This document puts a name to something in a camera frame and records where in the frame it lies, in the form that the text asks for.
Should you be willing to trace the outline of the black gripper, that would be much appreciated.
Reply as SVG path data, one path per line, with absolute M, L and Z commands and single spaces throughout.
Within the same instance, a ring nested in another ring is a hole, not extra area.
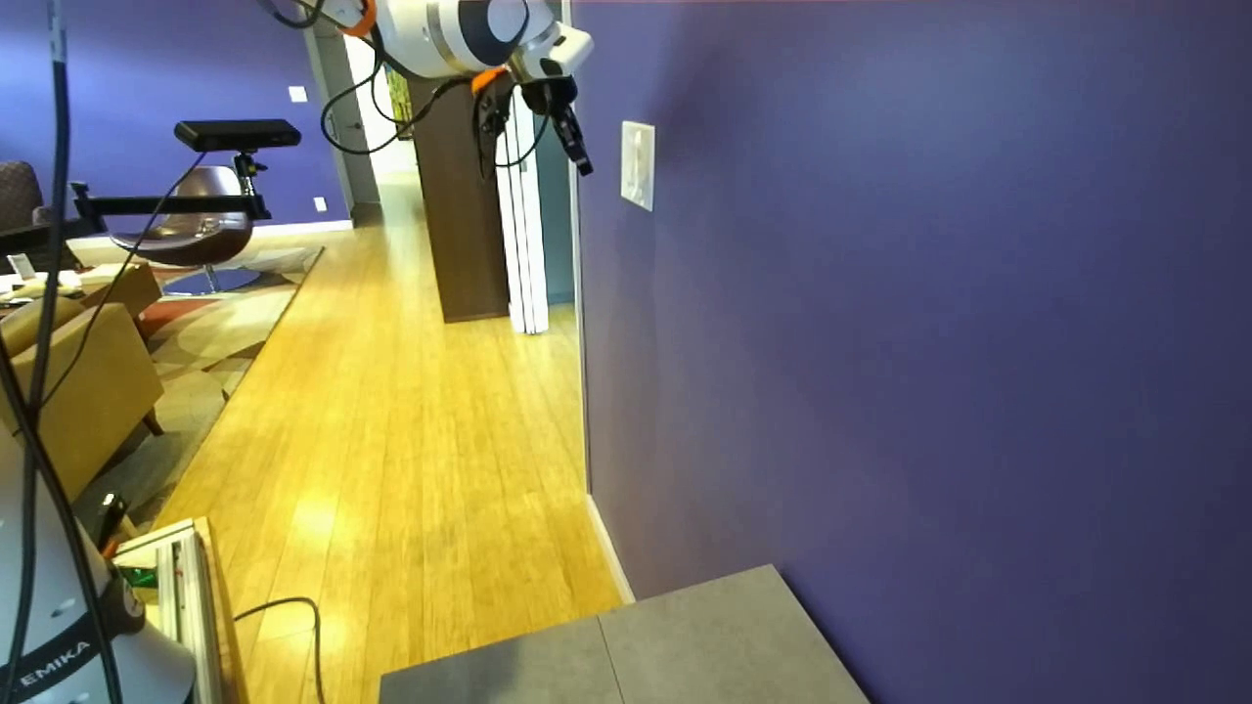
M 562 158 L 580 175 L 595 173 L 580 119 L 570 113 L 580 98 L 576 72 L 591 59 L 591 46 L 595 41 L 582 28 L 546 28 L 513 55 L 524 105 L 557 122 Z

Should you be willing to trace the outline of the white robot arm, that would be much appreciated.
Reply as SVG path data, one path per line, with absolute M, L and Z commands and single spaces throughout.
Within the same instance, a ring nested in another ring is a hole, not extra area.
M 524 105 L 557 127 L 576 173 L 591 173 L 576 119 L 576 72 L 595 41 L 562 25 L 550 0 L 296 0 L 296 8 L 305 20 L 372 43 L 415 80 L 510 72 Z

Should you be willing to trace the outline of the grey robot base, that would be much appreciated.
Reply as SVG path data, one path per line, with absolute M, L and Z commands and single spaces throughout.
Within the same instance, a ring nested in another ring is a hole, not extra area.
M 82 544 L 80 571 L 27 448 L 0 435 L 0 704 L 197 704 L 197 658 L 150 625 L 130 583 Z

